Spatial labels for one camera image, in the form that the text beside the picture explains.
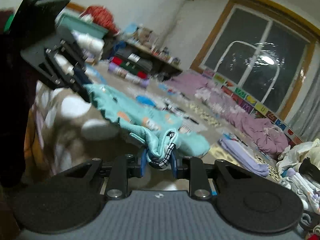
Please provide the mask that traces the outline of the light blue printed sweatshirt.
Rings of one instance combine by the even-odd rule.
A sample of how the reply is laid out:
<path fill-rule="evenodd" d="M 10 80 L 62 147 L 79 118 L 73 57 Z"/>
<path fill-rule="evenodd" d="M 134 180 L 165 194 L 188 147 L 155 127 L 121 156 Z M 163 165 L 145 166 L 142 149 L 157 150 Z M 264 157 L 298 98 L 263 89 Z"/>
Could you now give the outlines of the light blue printed sweatshirt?
<path fill-rule="evenodd" d="M 174 150 L 192 157 L 201 157 L 210 150 L 204 136 L 193 131 L 180 132 L 183 119 L 179 116 L 144 106 L 108 85 L 92 83 L 85 89 L 104 119 L 146 146 L 146 161 L 155 169 L 166 169 Z"/>

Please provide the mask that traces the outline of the stack of folded clothes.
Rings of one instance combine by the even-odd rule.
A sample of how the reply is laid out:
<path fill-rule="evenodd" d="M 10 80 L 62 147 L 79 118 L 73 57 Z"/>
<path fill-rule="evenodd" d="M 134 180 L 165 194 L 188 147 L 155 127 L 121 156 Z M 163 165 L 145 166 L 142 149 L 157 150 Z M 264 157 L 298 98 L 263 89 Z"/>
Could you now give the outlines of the stack of folded clothes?
<path fill-rule="evenodd" d="M 146 88 L 150 82 L 153 64 L 130 49 L 121 48 L 111 57 L 108 71 L 131 83 Z"/>

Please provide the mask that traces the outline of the colourful alphabet wall mat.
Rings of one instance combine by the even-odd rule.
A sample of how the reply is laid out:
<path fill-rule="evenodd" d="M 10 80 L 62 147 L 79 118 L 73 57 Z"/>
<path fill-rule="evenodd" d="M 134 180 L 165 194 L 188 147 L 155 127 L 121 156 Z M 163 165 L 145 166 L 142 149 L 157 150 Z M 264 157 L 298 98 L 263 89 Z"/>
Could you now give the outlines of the colourful alphabet wall mat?
<path fill-rule="evenodd" d="M 233 81 L 208 68 L 202 72 L 202 75 L 211 79 L 218 88 L 230 96 L 241 108 L 254 118 L 268 118 L 270 122 L 283 131 L 290 146 L 293 147 L 304 142 L 276 113 L 267 108 L 251 94 L 239 88 Z"/>

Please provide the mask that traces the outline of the dark wooden shelf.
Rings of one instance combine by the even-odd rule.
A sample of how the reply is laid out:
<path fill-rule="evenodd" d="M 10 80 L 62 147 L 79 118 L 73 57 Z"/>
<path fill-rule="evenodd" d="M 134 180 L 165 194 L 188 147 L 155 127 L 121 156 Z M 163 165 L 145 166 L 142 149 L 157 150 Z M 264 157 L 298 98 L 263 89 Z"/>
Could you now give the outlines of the dark wooden shelf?
<path fill-rule="evenodd" d="M 158 35 L 153 30 L 132 24 L 121 34 L 120 38 L 112 50 L 111 57 L 121 48 L 130 49 L 143 59 L 152 62 L 150 77 L 161 81 L 182 73 L 180 59 L 172 56 L 167 47 L 157 46 Z"/>

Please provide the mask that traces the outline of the brown Mickey Mouse blanket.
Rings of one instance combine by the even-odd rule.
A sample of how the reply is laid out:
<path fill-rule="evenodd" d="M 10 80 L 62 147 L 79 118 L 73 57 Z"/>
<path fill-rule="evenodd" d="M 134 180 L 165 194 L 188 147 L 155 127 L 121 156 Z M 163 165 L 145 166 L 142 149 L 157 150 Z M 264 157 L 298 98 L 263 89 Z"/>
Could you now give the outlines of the brown Mickey Mouse blanket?
<path fill-rule="evenodd" d="M 169 174 L 171 154 L 195 156 L 207 163 L 227 160 L 270 178 L 272 160 L 252 140 L 196 102 L 167 96 L 151 81 L 141 88 L 99 64 L 87 67 L 85 90 L 93 102 L 67 88 L 49 89 L 37 81 L 24 142 L 25 177 L 45 180 L 88 159 L 113 161 L 148 150 L 146 175 L 132 179 L 136 189 L 177 190 L 182 182 Z"/>

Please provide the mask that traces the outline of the folded lavender garment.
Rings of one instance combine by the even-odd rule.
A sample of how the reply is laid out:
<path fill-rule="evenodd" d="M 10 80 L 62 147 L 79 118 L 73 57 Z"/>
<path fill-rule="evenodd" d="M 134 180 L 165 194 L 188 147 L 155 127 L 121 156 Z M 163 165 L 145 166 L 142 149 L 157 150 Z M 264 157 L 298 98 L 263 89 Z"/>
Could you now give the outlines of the folded lavender garment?
<path fill-rule="evenodd" d="M 240 142 L 229 139 L 229 137 L 223 135 L 219 139 L 219 144 L 248 171 L 261 177 L 267 177 L 269 175 L 268 165 L 256 163 L 255 160 L 249 156 L 248 151 Z"/>

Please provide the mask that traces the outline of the grey curtain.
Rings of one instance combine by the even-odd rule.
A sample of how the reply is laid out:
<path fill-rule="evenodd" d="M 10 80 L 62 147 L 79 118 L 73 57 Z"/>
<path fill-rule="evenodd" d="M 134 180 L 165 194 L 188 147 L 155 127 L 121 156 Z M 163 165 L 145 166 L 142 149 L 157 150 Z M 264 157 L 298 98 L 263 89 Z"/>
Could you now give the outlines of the grey curtain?
<path fill-rule="evenodd" d="M 286 122 L 303 141 L 319 138 L 319 66 L 305 79 Z"/>

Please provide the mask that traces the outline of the purple floral quilt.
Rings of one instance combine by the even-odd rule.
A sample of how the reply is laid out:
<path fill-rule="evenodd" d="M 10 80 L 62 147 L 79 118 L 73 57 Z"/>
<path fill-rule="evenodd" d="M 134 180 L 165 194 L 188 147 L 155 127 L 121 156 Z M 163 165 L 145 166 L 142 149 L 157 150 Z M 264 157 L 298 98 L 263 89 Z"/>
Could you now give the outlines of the purple floral quilt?
<path fill-rule="evenodd" d="M 165 84 L 186 96 L 193 96 L 204 103 L 214 114 L 226 120 L 246 135 L 257 148 L 273 159 L 289 146 L 284 132 L 268 118 L 254 118 L 227 95 L 214 81 L 185 72 L 172 77 Z"/>

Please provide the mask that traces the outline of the pile of unfolded clothes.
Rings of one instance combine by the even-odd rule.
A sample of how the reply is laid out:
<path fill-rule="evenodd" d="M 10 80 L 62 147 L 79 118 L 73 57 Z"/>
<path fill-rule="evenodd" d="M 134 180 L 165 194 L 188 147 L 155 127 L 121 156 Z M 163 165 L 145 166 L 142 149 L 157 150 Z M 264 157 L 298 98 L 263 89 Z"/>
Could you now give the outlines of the pile of unfolded clothes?
<path fill-rule="evenodd" d="M 319 239 L 319 139 L 285 148 L 276 164 L 279 184 L 294 192 L 303 205 L 296 233 Z"/>

